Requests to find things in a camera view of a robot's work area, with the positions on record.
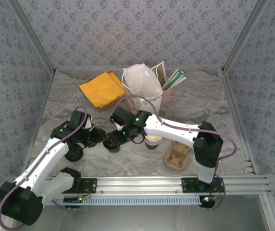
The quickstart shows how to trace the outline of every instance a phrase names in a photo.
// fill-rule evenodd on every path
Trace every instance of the white cup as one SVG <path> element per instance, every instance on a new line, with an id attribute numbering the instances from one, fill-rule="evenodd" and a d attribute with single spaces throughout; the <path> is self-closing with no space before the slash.
<path id="1" fill-rule="evenodd" d="M 146 147 L 150 150 L 154 150 L 156 147 L 158 147 L 161 140 L 161 136 L 145 136 Z"/>

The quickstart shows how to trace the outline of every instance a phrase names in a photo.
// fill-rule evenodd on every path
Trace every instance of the plastic bag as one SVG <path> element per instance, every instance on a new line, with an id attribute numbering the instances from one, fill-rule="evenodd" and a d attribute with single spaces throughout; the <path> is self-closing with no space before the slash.
<path id="1" fill-rule="evenodd" d="M 151 101 L 159 112 L 163 91 L 156 75 L 145 64 L 136 64 L 123 70 L 122 84 L 125 86 L 125 95 L 143 96 Z M 134 114 L 139 110 L 154 113 L 152 106 L 143 99 L 128 98 L 126 102 Z"/>

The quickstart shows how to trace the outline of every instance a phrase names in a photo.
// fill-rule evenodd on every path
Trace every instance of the blue floral wall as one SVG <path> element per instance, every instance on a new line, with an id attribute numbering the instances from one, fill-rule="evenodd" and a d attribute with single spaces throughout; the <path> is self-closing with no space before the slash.
<path id="1" fill-rule="evenodd" d="M 256 0 L 22 0 L 57 68 L 221 67 Z"/>
<path id="2" fill-rule="evenodd" d="M 270 1 L 228 74 L 259 173 L 275 197 L 275 0 Z"/>
<path id="3" fill-rule="evenodd" d="M 22 171 L 49 81 L 7 1 L 0 0 L 0 186 Z"/>

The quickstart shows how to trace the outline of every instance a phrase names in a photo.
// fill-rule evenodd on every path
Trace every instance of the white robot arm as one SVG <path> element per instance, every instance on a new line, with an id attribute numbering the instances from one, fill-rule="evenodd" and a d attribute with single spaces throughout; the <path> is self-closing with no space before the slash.
<path id="1" fill-rule="evenodd" d="M 87 119 L 81 129 L 63 140 L 63 142 L 59 142 L 80 126 L 84 116 L 87 116 Z M 116 125 L 117 130 L 106 134 L 102 129 L 93 126 L 90 115 L 75 110 L 70 121 L 66 121 L 53 130 L 50 135 L 51 139 L 48 140 L 44 150 L 29 168 L 14 182 L 5 182 L 1 186 L 0 199 L 2 201 L 17 183 L 25 180 L 9 195 L 1 209 L 1 213 L 24 224 L 32 225 L 39 218 L 42 209 L 53 198 L 64 191 L 72 191 L 81 187 L 81 174 L 70 168 L 63 169 L 58 176 L 50 181 L 45 181 L 48 174 L 63 156 L 69 161 L 78 161 L 83 155 L 82 149 L 84 147 L 94 147 L 101 141 L 103 141 L 105 148 L 115 153 L 119 151 L 121 144 L 133 141 L 139 134 L 144 137 L 146 135 L 162 136 L 193 148 L 195 158 L 200 165 L 198 180 L 203 184 L 210 184 L 213 181 L 214 170 L 223 140 L 219 135 L 191 131 L 191 129 L 215 131 L 210 123 L 203 122 L 199 126 L 182 124 L 167 119 L 159 121 L 157 116 L 152 113 L 139 111 L 137 115 L 134 115 L 121 107 L 114 111 L 110 121 Z M 187 128 L 187 130 L 170 128 L 162 122 L 179 128 Z M 57 142 L 59 143 L 51 149 L 51 146 Z"/>

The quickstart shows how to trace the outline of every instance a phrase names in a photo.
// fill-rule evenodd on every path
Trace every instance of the orange napkin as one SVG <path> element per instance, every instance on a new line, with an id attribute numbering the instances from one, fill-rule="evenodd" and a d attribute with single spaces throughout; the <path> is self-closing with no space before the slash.
<path id="1" fill-rule="evenodd" d="M 104 107 L 125 94 L 125 88 L 114 72 L 104 72 L 79 86 L 95 107 Z"/>

